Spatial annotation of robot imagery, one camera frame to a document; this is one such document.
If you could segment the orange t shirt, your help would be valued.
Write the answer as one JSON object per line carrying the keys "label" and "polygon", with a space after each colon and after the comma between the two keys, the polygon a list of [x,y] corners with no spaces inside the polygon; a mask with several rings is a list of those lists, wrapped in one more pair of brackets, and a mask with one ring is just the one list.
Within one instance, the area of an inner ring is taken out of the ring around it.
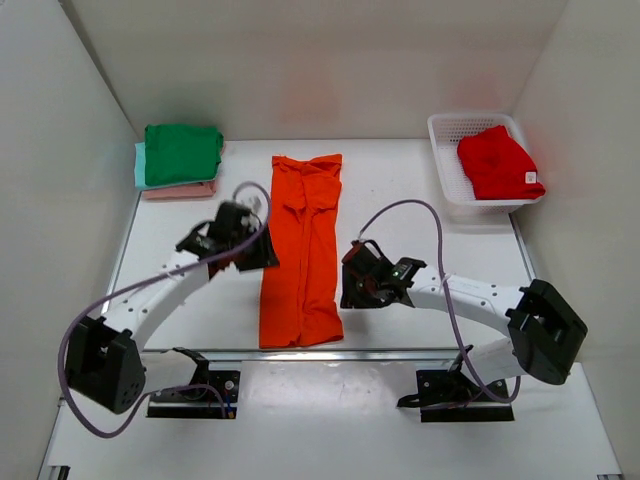
{"label": "orange t shirt", "polygon": [[343,339],[335,301],[340,154],[272,158],[269,230],[277,267],[264,270],[259,347],[308,347]]}

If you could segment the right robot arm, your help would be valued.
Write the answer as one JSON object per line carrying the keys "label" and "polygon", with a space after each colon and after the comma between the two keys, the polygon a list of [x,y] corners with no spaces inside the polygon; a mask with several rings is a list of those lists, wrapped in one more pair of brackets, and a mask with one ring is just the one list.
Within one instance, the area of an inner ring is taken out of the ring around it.
{"label": "right robot arm", "polygon": [[394,304],[445,312],[489,327],[501,339],[468,344],[445,375],[446,401],[473,399],[494,381],[528,375],[548,385],[568,379],[587,336],[584,321],[550,283],[525,287],[446,276],[422,260],[391,262],[372,240],[354,241],[342,259],[345,309]]}

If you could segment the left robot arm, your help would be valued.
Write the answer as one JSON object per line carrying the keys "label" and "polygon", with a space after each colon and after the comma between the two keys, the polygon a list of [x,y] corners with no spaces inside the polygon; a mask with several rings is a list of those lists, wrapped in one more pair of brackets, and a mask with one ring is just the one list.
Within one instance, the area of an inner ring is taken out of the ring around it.
{"label": "left robot arm", "polygon": [[61,378],[69,391],[114,414],[146,394],[177,388],[188,398],[208,389],[208,363],[199,353],[173,347],[144,355],[155,331],[188,297],[233,265],[240,271],[279,263],[268,227],[242,203],[223,202],[214,219],[197,224],[162,266],[158,282],[124,294],[99,318],[84,316],[63,345]]}

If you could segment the pink folded t shirt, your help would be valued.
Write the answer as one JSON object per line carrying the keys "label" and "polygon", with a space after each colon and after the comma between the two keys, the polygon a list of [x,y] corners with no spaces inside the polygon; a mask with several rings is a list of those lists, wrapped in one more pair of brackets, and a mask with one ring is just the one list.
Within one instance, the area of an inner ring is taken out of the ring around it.
{"label": "pink folded t shirt", "polygon": [[216,190],[216,180],[212,179],[202,183],[140,191],[142,192],[143,199],[165,201],[210,198],[216,193]]}

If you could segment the green folded t shirt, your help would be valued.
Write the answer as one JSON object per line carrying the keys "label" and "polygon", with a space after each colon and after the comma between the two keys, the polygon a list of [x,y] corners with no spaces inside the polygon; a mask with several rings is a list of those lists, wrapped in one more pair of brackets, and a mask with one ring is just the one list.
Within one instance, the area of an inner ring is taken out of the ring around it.
{"label": "green folded t shirt", "polygon": [[149,124],[145,128],[147,187],[206,182],[217,176],[224,136],[211,126]]}

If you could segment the teal folded t shirt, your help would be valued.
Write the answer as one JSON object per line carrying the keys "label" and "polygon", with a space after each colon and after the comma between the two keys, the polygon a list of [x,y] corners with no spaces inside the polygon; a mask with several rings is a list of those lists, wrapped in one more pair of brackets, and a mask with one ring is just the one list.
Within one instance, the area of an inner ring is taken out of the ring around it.
{"label": "teal folded t shirt", "polygon": [[189,180],[181,182],[170,182],[161,185],[148,185],[146,182],[146,149],[144,142],[138,142],[134,145],[135,163],[134,163],[134,185],[138,190],[154,190],[160,188],[177,187],[195,183],[202,183],[202,180]]}

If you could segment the white plastic basket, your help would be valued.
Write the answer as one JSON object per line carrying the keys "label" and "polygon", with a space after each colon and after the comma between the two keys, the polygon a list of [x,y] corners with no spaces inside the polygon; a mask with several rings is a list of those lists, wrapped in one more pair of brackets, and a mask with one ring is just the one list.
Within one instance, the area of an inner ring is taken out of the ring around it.
{"label": "white plastic basket", "polygon": [[510,214],[541,199],[477,199],[471,179],[459,158],[458,145],[462,139],[493,127],[503,127],[509,137],[529,153],[521,129],[509,115],[495,112],[440,113],[431,115],[427,125],[442,192],[452,216]]}

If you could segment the red t shirt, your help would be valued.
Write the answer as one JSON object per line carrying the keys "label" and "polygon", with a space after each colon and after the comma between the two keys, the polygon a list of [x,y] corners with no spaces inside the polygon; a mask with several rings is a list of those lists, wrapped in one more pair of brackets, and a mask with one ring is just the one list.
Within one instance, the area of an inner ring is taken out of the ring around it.
{"label": "red t shirt", "polygon": [[536,200],[546,194],[536,164],[502,125],[462,138],[457,155],[477,200]]}

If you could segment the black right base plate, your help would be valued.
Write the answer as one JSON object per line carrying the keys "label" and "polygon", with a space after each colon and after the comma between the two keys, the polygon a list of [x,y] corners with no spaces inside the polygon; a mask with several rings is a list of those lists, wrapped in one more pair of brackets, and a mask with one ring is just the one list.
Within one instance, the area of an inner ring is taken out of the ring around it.
{"label": "black right base plate", "polygon": [[511,422],[510,404],[495,402],[459,373],[418,370],[417,392],[401,397],[396,406],[417,409],[422,423]]}

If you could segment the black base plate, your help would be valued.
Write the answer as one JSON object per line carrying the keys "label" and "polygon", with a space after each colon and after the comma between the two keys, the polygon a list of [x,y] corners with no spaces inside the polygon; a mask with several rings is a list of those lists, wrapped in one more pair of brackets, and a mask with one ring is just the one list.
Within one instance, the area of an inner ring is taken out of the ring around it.
{"label": "black base plate", "polygon": [[396,406],[417,409],[422,423],[511,422],[510,404],[495,402],[459,373],[418,370],[417,392],[401,397]]}
{"label": "black base plate", "polygon": [[163,391],[150,397],[146,417],[154,419],[235,420],[241,385],[240,363],[213,362],[199,384],[206,388]]}

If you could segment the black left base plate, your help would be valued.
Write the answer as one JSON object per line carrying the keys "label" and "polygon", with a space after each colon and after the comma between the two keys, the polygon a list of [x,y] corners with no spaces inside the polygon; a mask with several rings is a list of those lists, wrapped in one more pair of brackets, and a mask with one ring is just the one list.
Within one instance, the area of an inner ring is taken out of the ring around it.
{"label": "black left base plate", "polygon": [[240,363],[213,362],[199,384],[206,388],[163,391],[150,397],[146,417],[154,419],[235,420],[241,385]]}

